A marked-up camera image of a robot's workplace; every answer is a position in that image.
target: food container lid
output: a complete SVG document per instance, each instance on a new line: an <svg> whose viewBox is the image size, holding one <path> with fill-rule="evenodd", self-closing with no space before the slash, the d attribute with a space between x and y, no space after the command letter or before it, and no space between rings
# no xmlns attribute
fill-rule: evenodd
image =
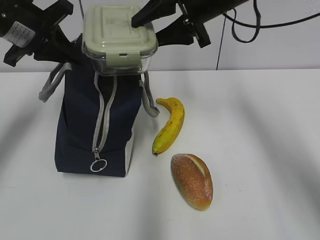
<svg viewBox="0 0 320 240"><path fill-rule="evenodd" d="M83 51L90 58L106 58L109 67L141 65L158 48L152 24L133 28L138 6L93 5L84 20Z"/></svg>

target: yellow banana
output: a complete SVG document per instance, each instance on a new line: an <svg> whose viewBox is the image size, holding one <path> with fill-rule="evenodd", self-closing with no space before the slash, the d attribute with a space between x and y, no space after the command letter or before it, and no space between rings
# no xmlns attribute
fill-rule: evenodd
<svg viewBox="0 0 320 240"><path fill-rule="evenodd" d="M158 98L156 103L163 105L171 113L170 119L153 142L152 153L158 156L170 148L179 135L185 120L185 108L181 101L175 97Z"/></svg>

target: lunch bag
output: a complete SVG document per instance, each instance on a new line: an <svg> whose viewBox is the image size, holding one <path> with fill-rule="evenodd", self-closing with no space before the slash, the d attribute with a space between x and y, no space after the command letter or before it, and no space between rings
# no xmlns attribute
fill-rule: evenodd
<svg viewBox="0 0 320 240"><path fill-rule="evenodd" d="M74 44L82 50L82 35ZM81 64L58 64L39 93L39 99L46 102L65 76L55 143L56 169L62 173L125 177L141 103L151 117L159 114L148 72L142 76L102 76L86 55L82 58Z"/></svg>

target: metal ring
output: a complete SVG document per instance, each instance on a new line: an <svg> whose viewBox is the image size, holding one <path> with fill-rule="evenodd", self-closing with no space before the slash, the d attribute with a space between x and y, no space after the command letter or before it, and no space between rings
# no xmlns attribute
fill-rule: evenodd
<svg viewBox="0 0 320 240"><path fill-rule="evenodd" d="M97 163L99 163L99 162L104 162L104 163L105 163L104 166L103 166L102 168L100 168L99 170L94 170L94 165L97 164ZM105 160L105 159L95 160L95 161L91 164L90 170L91 170L91 172L93 172L93 173L99 173L99 172L101 172L102 170L104 170L104 169L107 167L107 165L108 165L108 162L107 162L107 160Z"/></svg>

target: crusty bread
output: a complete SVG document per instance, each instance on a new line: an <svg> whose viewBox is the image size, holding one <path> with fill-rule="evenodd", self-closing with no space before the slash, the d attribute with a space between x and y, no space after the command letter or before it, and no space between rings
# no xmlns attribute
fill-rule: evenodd
<svg viewBox="0 0 320 240"><path fill-rule="evenodd" d="M184 199L195 209L210 207L214 187L207 165L192 154L176 154L171 160L175 184Z"/></svg>

